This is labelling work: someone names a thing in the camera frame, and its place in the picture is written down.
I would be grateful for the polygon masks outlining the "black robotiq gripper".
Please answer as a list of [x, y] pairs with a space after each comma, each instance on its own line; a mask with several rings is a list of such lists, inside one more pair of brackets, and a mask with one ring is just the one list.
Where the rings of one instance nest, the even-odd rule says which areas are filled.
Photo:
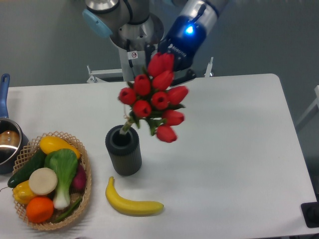
[[[181, 71], [191, 67], [193, 58], [206, 38], [206, 28], [199, 22], [199, 18], [179, 16], [163, 40], [158, 44], [145, 44], [146, 65], [158, 52], [174, 55], [173, 70]], [[183, 76], [173, 80], [171, 86], [178, 86], [196, 78], [192, 69], [187, 69]]]

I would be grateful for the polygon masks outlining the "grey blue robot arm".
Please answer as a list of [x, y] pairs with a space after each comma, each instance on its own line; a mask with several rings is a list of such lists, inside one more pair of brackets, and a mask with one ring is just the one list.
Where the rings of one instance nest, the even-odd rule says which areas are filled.
[[183, 7], [168, 32], [150, 12], [148, 0], [87, 0], [85, 4], [84, 20], [98, 36], [110, 38], [121, 61], [120, 70], [93, 71], [89, 73], [92, 78], [119, 75], [132, 81], [155, 53], [171, 53], [177, 73], [172, 85], [177, 86], [196, 78], [191, 69], [194, 56], [228, 1], [167, 0], [166, 4]]

